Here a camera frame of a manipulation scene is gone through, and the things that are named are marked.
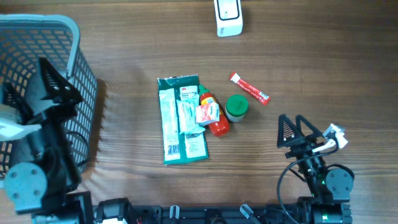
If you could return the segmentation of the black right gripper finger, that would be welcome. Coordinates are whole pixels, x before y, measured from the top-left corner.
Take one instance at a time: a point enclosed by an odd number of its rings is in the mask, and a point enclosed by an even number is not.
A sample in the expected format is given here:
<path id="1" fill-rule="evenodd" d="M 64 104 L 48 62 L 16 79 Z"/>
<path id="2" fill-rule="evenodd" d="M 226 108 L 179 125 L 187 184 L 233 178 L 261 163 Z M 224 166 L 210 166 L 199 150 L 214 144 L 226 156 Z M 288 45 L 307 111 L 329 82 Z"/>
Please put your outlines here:
<path id="1" fill-rule="evenodd" d="M 298 114 L 295 117 L 295 122 L 296 122 L 297 130 L 299 131 L 299 133 L 301 135 L 304 135 L 304 133 L 302 132 L 302 124 L 304 124 L 309 130 L 311 130 L 312 133 L 309 135 L 306 135 L 306 138 L 316 139 L 316 138 L 319 138 L 320 136 L 323 136 L 323 133 L 301 114 Z"/>
<path id="2" fill-rule="evenodd" d="M 277 147 L 292 147 L 300 143 L 300 134 L 297 127 L 285 115 L 282 114 L 278 119 Z"/>

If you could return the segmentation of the red stick sachet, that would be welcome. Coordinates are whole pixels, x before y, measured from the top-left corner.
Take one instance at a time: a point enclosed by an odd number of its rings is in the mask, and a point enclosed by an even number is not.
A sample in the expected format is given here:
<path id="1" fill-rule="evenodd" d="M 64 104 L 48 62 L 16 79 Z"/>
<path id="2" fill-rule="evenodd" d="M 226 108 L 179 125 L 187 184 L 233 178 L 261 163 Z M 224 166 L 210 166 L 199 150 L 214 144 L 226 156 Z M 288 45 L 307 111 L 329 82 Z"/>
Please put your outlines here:
<path id="1" fill-rule="evenodd" d="M 270 102 L 271 97 L 269 95 L 243 80 L 237 72 L 232 72 L 229 79 L 257 99 L 262 105 L 267 105 Z"/>

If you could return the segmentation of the green lid jar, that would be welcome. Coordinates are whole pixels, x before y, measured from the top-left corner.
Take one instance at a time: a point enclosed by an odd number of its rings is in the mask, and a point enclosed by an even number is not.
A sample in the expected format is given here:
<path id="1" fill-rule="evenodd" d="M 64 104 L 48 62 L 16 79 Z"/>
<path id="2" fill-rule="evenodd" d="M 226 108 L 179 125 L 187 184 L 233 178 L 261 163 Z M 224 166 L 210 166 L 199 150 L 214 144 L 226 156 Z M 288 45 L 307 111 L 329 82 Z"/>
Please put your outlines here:
<path id="1" fill-rule="evenodd" d="M 230 122 L 240 122 L 248 111 L 249 103 L 243 95 L 230 96 L 225 104 L 226 117 Z"/>

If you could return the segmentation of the red green sauce bottle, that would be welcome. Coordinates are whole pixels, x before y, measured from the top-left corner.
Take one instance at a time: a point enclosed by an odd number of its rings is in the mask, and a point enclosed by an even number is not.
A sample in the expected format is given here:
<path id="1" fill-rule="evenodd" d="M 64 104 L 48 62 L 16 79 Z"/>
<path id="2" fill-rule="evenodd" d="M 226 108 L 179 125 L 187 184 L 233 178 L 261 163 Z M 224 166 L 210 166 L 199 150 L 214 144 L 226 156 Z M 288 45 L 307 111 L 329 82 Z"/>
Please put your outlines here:
<path id="1" fill-rule="evenodd" d="M 205 88 L 203 85 L 199 85 L 199 96 L 200 96 L 200 105 L 208 105 L 210 103 L 216 103 L 218 105 L 219 110 L 219 121 L 214 123 L 210 123 L 208 125 L 212 134 L 216 137 L 220 137 L 229 132 L 229 122 L 226 116 L 223 113 L 221 105 L 219 104 L 218 100 L 215 96 L 210 93 L 210 91 Z"/>

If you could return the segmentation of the red white tissue pack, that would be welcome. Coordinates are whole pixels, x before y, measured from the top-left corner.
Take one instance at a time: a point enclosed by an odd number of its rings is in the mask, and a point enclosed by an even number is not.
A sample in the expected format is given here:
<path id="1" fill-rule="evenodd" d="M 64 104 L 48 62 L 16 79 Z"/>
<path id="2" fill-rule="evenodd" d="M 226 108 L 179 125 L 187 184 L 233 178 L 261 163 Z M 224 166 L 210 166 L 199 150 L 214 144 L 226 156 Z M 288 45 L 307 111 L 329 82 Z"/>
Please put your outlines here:
<path id="1" fill-rule="evenodd" d="M 206 126 L 220 120 L 220 107 L 217 103 L 208 103 L 195 108 L 196 122 L 201 126 Z"/>

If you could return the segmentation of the light green wipes pack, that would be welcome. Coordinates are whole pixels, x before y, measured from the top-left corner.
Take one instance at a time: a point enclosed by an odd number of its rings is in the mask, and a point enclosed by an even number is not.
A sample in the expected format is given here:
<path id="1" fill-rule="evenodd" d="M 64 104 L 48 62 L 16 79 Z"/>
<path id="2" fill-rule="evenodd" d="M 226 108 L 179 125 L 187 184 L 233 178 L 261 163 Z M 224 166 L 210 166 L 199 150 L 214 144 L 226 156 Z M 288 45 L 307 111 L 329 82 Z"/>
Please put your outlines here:
<path id="1" fill-rule="evenodd" d="M 198 94 L 177 100 L 180 134 L 200 134 L 205 131 L 205 128 L 196 121 L 196 107 L 198 105 Z"/>

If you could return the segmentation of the green 3M package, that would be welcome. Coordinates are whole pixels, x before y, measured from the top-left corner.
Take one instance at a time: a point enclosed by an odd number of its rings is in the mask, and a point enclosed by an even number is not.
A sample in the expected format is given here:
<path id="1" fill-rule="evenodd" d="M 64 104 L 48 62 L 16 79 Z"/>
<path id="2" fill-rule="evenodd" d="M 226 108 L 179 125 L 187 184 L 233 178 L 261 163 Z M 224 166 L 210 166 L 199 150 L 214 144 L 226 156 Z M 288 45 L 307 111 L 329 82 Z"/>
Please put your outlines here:
<path id="1" fill-rule="evenodd" d="M 178 103 L 191 98 L 198 106 L 199 84 L 197 74 L 157 79 L 165 165 L 209 158 L 204 131 L 185 134 L 180 129 L 180 118 L 194 118 L 195 114 L 180 115 Z"/>

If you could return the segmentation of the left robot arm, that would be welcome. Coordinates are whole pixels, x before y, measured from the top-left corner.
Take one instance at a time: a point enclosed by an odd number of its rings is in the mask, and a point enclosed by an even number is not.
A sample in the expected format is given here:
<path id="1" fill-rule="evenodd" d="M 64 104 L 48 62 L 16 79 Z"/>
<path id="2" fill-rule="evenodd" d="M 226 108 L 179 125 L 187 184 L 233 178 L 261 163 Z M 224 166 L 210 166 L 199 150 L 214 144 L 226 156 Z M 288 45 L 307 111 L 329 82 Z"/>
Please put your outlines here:
<path id="1" fill-rule="evenodd" d="M 72 155 L 64 123 L 77 116 L 80 92 L 46 59 L 39 58 L 32 86 L 21 96 L 2 85 L 1 141 L 27 141 L 29 159 L 14 163 L 2 182 L 17 214 L 33 223 L 134 223 L 126 198 L 92 204 L 89 192 L 77 193 L 79 163 Z"/>

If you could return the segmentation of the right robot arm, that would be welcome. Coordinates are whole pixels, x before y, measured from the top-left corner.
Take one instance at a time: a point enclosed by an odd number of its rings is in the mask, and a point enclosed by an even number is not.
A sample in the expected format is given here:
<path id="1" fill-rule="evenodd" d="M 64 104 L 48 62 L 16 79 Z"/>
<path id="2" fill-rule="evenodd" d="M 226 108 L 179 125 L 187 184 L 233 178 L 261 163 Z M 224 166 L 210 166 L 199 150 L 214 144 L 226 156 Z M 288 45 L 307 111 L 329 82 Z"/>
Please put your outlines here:
<path id="1" fill-rule="evenodd" d="M 351 223 L 348 202 L 354 172 L 342 164 L 327 165 L 323 159 L 348 144 L 345 129 L 331 123 L 321 132 L 302 115 L 292 122 L 278 117 L 277 147 L 287 147 L 286 158 L 295 158 L 281 173 L 277 183 L 279 210 L 287 223 Z M 283 203 L 282 181 L 291 172 L 307 184 L 309 197 L 299 197 L 290 207 Z"/>

